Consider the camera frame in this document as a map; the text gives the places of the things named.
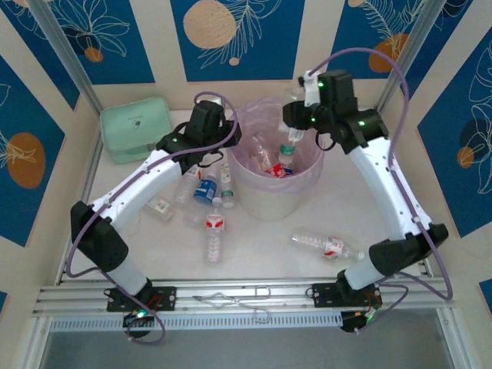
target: transparent trash bin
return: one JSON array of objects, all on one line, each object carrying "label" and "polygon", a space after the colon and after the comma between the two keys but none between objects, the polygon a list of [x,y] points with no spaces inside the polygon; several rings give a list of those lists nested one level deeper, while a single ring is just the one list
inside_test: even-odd
[{"label": "transparent trash bin", "polygon": [[285,178],[272,177],[258,167],[251,158],[251,136],[261,132],[272,148],[279,148],[285,133],[278,131],[282,99],[261,98],[238,109],[242,139],[239,145],[228,149],[231,176],[244,210],[264,220],[282,219],[297,209],[309,195],[323,169],[324,152],[314,141],[315,132],[306,132],[296,145],[294,174]]}]

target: white table surface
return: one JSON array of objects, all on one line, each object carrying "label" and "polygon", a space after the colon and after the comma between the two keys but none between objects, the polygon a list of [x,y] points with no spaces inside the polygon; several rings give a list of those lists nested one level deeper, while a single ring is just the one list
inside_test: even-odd
[{"label": "white table surface", "polygon": [[[189,119],[190,111],[173,111],[174,124]],[[91,201],[106,194],[141,161],[116,165],[103,150],[92,185]],[[172,186],[160,195],[170,201]],[[147,211],[135,215],[121,236],[137,266],[150,279],[250,279],[335,277],[353,261],[329,261],[311,249],[290,243],[292,230],[307,226],[313,231],[338,236],[347,244],[367,251],[387,238],[383,217],[362,175],[340,147],[325,155],[324,169],[317,186],[305,203],[281,221],[260,221],[245,213],[240,199],[233,209],[224,210],[226,232],[224,259],[220,265],[204,262],[204,231],[189,228],[184,212],[175,209],[169,222]],[[93,264],[79,251],[72,270],[81,271]],[[417,265],[406,270],[419,275]],[[92,272],[81,279],[101,280]]]}]

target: plastic bottle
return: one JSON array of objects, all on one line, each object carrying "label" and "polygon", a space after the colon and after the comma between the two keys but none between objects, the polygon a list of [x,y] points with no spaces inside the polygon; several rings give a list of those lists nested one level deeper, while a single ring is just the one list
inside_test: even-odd
[{"label": "plastic bottle", "polygon": [[184,222],[188,227],[202,228],[210,209],[209,205],[202,204],[193,198],[184,211]]},{"label": "plastic bottle", "polygon": [[200,183],[202,171],[197,165],[193,165],[186,173],[184,173],[176,187],[174,203],[179,207],[186,207],[190,204],[194,190]]},{"label": "plastic bottle", "polygon": [[285,140],[285,143],[280,145],[280,154],[278,160],[284,167],[287,175],[292,175],[292,165],[294,163],[295,142]]},{"label": "plastic bottle", "polygon": [[222,259],[225,219],[218,209],[207,215],[205,222],[205,260],[217,264]]},{"label": "plastic bottle", "polygon": [[216,191],[217,175],[212,171],[205,179],[200,181],[199,186],[194,190],[193,198],[202,204],[211,204]]},{"label": "plastic bottle", "polygon": [[234,190],[232,188],[229,164],[221,165],[221,198],[224,208],[230,209],[234,207]]},{"label": "plastic bottle", "polygon": [[284,167],[274,155],[264,137],[256,134],[251,139],[254,143],[256,157],[258,158],[258,163],[260,163],[261,170],[278,178],[285,177],[287,174],[285,173]]},{"label": "plastic bottle", "polygon": [[294,231],[292,241],[295,244],[319,248],[320,251],[323,252],[323,256],[331,260],[338,258],[354,258],[361,260],[364,258],[363,251],[350,248],[338,238],[333,238],[303,228]]}]

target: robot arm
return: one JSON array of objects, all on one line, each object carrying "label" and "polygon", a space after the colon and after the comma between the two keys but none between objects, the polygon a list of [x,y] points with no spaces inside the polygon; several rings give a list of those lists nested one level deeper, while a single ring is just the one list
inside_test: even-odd
[{"label": "robot arm", "polygon": [[[443,224],[432,224],[397,161],[393,161],[392,168],[387,166],[391,142],[386,126],[374,109],[358,110],[351,75],[346,71],[313,75],[306,72],[299,83],[305,90],[305,100],[284,106],[284,123],[290,129],[314,128],[321,134],[331,134],[332,140],[341,145],[366,179],[387,225],[389,238],[371,246],[368,258],[337,276],[338,290],[347,296],[429,256],[431,249],[418,223],[424,226],[436,246],[448,233]],[[391,171],[401,179],[417,217],[410,213]]]},{"label": "robot arm", "polygon": [[[199,149],[225,139],[231,133],[232,126],[231,121],[226,121],[224,109],[220,105],[200,101],[195,105],[190,121],[180,124],[172,133],[164,136],[147,160],[121,184],[92,204],[87,205],[80,201],[71,209],[71,235],[75,242],[81,229],[95,212],[106,205],[85,232],[78,249],[101,271],[144,304],[147,303],[145,300],[151,298],[145,293],[151,288],[151,282],[130,258],[128,246],[119,236],[119,232],[154,194],[181,177],[193,165],[199,165],[206,154],[218,153],[218,149]],[[236,145],[240,139],[241,130],[237,127],[223,147]],[[190,149],[193,152],[164,161],[170,154]],[[118,199],[111,202],[114,194],[122,188],[125,190]]]}]

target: metal frame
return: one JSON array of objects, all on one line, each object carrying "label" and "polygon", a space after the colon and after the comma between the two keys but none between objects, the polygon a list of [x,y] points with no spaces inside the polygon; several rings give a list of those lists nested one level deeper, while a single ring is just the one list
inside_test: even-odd
[{"label": "metal frame", "polygon": [[[442,12],[444,4],[447,0],[432,0],[427,2],[424,9],[420,13],[414,27],[412,28],[408,40],[401,51],[397,63],[400,66],[404,74],[410,70],[412,63],[417,57],[422,44],[425,42],[427,35],[434,27],[437,17]],[[396,90],[400,87],[401,81],[397,73],[392,70],[387,78],[384,90],[381,92],[379,101],[377,102],[377,111],[381,114],[390,102],[391,97],[394,95]]]},{"label": "metal frame", "polygon": [[[445,292],[442,278],[423,278],[438,291]],[[242,329],[259,328],[253,322],[252,310],[245,307],[229,306],[220,310],[196,301],[192,296],[209,295],[222,292],[227,296],[244,299],[244,302],[267,308],[274,322],[264,327],[336,327],[341,311],[360,310],[360,307],[341,307],[319,309],[306,296],[306,290],[313,283],[332,283],[334,278],[302,278],[271,280],[227,280],[227,281],[156,281],[156,287],[175,286],[177,288],[175,311],[159,315],[172,329]],[[446,303],[420,284],[406,278],[392,280],[409,287],[408,297],[398,309],[436,309],[446,338],[454,366],[460,369],[481,368],[473,348],[469,345],[467,332],[454,303]],[[255,288],[268,286],[271,296],[267,300],[255,300]],[[33,316],[38,323],[30,348],[26,349],[23,367],[37,368],[41,360],[48,327],[53,331],[117,331],[121,329],[121,313],[108,313],[105,310],[107,298],[103,295],[111,284],[105,282],[69,282],[59,286],[43,287],[39,293]],[[401,296],[394,288],[381,289],[384,308]]]},{"label": "metal frame", "polygon": [[[48,5],[45,4],[43,0],[26,1],[35,20],[39,23],[41,30],[45,33],[57,56],[74,80],[74,83],[77,85],[81,94],[85,96],[96,113],[100,114],[103,109],[102,104],[95,94],[85,70],[71,49],[66,37],[63,35],[63,31],[56,22]],[[427,37],[428,32],[434,24],[435,18],[439,15],[445,2],[446,0],[429,2],[422,11],[421,16],[411,32],[411,37],[398,60],[398,63],[405,73],[410,68],[415,56]],[[378,111],[384,110],[386,104],[390,101],[399,85],[400,82],[398,81],[397,76],[394,72],[391,72],[379,99],[377,105]],[[81,193],[81,199],[83,201],[88,200],[101,152],[102,141],[101,136],[99,135]],[[82,321],[94,321],[94,319],[96,321],[121,320],[121,313],[108,313],[105,310],[107,301],[102,292],[105,288],[112,287],[109,283],[100,281],[93,283],[87,281],[67,281],[62,283],[65,259],[70,246],[71,240],[69,238],[65,245],[65,251],[61,257],[55,286],[43,287],[40,290],[33,312],[33,318],[29,321],[23,337],[24,339],[22,340],[24,344],[18,351],[16,367],[39,367],[45,349],[45,343],[48,338],[48,332],[55,326],[54,322],[56,321],[59,322],[63,319],[73,318]],[[421,272],[422,274],[432,275],[432,270],[427,261],[421,264]],[[442,278],[423,277],[423,279],[431,283],[431,285],[439,291],[446,291]],[[235,296],[236,298],[244,298],[244,301],[248,304],[267,308],[272,314],[295,314],[295,316],[298,317],[306,317],[309,316],[309,314],[336,314],[340,311],[358,310],[356,307],[339,309],[314,308],[312,299],[306,297],[305,291],[313,283],[331,283],[333,281],[333,278],[262,281],[156,281],[155,286],[172,285],[178,289],[175,305],[176,311],[160,314],[167,322],[172,321],[173,318],[182,319],[183,316],[211,317],[225,314],[229,317],[236,317],[248,314],[251,315],[251,310],[243,307],[230,306],[224,307],[218,311],[217,309],[202,304],[192,298],[194,295],[209,295],[215,292],[222,292],[227,296]],[[435,308],[455,367],[460,369],[480,368],[480,363],[476,359],[477,356],[474,353],[473,348],[469,345],[470,339],[464,328],[464,323],[460,317],[459,311],[454,307],[454,304],[444,303],[441,299],[412,280],[398,278],[395,281],[399,284],[407,285],[410,289],[408,297],[397,308]],[[256,301],[255,299],[248,300],[249,297],[254,297],[255,286],[268,286],[271,289],[271,297],[261,301]],[[392,301],[396,301],[401,296],[401,292],[394,288],[381,288],[381,295],[385,307],[387,307]]]}]

